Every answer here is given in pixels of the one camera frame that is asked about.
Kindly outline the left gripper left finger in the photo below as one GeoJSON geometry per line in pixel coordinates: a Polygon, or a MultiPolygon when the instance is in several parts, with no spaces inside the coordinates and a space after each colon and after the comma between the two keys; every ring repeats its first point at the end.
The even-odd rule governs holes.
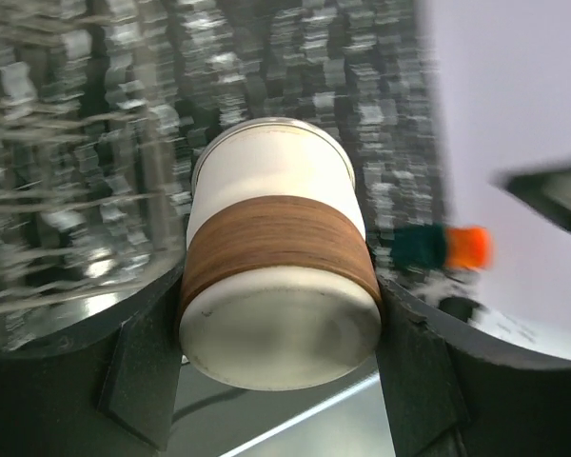
{"type": "Polygon", "coordinates": [[[183,265],[73,326],[0,352],[0,456],[158,456],[182,354],[183,265]]]}

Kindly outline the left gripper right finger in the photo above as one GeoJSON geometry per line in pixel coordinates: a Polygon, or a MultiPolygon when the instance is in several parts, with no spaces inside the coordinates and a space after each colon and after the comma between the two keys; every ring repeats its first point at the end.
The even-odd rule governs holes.
{"type": "Polygon", "coordinates": [[[571,361],[380,287],[377,364],[396,455],[571,456],[571,361]]]}

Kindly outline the white steel tumbler brown band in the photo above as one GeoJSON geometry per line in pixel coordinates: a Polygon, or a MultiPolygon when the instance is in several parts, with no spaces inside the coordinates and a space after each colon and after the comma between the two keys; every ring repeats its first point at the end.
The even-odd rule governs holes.
{"type": "Polygon", "coordinates": [[[246,121],[204,149],[192,195],[178,336],[194,367],[286,391],[367,360],[383,307],[337,140],[300,120],[246,121]]]}

